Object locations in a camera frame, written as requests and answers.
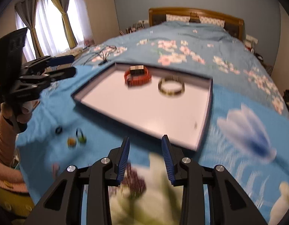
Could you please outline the person's left hand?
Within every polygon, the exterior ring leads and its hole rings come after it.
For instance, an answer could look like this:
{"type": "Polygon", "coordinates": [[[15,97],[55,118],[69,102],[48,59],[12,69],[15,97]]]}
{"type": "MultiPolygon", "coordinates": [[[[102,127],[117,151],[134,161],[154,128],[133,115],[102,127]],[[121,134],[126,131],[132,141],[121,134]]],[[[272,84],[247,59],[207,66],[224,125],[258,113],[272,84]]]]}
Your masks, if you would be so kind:
{"type": "MultiPolygon", "coordinates": [[[[17,115],[17,121],[19,123],[28,123],[32,117],[33,110],[36,108],[36,106],[38,106],[39,103],[39,100],[33,100],[23,103],[20,113],[18,113],[17,115]]],[[[1,103],[1,111],[3,117],[7,120],[10,120],[14,115],[13,110],[6,103],[1,103]]]]}

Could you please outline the orange sleeved forearm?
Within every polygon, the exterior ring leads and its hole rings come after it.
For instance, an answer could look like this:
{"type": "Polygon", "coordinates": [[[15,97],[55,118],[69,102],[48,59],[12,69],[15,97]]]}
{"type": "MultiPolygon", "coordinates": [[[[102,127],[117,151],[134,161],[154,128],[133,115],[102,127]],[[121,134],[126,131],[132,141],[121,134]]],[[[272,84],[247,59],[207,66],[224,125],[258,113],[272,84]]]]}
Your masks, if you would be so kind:
{"type": "Polygon", "coordinates": [[[13,127],[0,115],[0,188],[16,193],[27,193],[21,172],[11,168],[16,136],[13,127]]]}

